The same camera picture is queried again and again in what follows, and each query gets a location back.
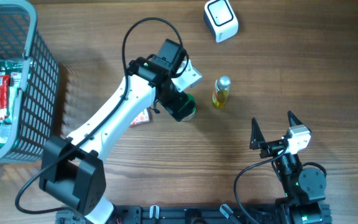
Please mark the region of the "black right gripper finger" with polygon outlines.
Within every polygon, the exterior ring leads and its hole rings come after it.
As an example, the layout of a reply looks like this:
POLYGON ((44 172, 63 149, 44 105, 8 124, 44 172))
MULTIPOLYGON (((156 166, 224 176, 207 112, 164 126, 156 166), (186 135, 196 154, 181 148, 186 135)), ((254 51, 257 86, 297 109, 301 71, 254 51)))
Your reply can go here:
POLYGON ((303 123, 295 116, 295 114, 292 111, 288 111, 287 115, 288 115, 288 122, 290 124, 290 127, 303 125, 303 123))
POLYGON ((260 149, 265 144, 265 138, 260 130, 260 126, 256 118, 251 120, 251 136, 250 136, 250 149, 260 149))

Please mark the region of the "green lid white jar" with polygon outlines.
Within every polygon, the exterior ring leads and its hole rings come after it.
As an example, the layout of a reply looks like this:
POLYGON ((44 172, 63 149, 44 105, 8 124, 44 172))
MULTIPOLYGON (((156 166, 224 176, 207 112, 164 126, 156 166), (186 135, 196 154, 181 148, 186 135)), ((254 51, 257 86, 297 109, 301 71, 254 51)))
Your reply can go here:
POLYGON ((187 115, 182 119, 183 122, 190 121, 191 119, 193 119, 196 113, 196 100, 194 96, 189 93, 187 93, 186 95, 188 97, 188 101, 185 105, 185 112, 187 113, 187 115))

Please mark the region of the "orange Kleenex tissue pack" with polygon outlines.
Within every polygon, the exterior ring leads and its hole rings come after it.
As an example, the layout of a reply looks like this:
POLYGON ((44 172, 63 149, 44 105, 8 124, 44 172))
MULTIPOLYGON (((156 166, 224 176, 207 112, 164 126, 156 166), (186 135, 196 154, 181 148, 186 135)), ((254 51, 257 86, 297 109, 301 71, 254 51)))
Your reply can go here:
POLYGON ((148 123, 148 122, 150 122, 150 115, 149 115, 149 110, 146 108, 134 118, 130 126, 137 126, 139 124, 148 123))

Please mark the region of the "yellow oil bottle silver cap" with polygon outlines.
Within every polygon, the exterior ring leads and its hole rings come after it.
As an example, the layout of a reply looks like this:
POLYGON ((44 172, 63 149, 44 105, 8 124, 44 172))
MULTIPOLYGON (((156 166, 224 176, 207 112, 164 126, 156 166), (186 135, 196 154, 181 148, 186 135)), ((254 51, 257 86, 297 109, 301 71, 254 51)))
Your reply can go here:
POLYGON ((212 95, 213 106, 221 109, 225 106, 231 88, 231 79, 228 76, 222 76, 215 81, 212 95))

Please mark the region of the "red sachet stick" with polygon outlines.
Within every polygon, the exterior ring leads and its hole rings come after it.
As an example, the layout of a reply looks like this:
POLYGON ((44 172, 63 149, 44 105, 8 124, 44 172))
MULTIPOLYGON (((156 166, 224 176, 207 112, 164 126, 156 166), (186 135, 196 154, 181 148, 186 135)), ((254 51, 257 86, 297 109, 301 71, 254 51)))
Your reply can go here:
POLYGON ((0 76, 0 121, 7 118, 9 109, 9 75, 0 76))

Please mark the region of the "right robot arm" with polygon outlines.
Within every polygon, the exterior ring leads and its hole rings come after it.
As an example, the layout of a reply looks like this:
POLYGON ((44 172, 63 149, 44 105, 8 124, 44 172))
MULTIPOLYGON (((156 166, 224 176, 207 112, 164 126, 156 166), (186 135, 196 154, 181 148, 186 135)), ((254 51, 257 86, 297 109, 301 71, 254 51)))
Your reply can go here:
POLYGON ((298 153, 308 147, 311 129, 291 111, 287 113, 289 128, 281 139, 267 142, 255 118, 252 119, 250 148, 260 150, 262 159, 270 159, 282 184, 284 198, 273 206, 277 223, 331 223, 326 199, 326 169, 315 163, 300 161, 298 153))

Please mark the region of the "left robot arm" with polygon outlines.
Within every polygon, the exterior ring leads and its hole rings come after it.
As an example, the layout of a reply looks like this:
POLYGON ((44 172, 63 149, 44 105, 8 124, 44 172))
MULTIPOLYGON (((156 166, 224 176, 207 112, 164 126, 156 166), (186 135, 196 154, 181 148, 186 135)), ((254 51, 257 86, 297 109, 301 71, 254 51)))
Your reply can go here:
POLYGON ((185 90, 203 77, 184 47, 170 39, 157 54, 126 63, 124 71, 119 88, 85 124, 45 144, 40 189, 86 223, 109 223, 114 215, 115 206, 104 196, 104 163, 133 120, 155 103, 175 121, 191 116, 196 103, 185 90))

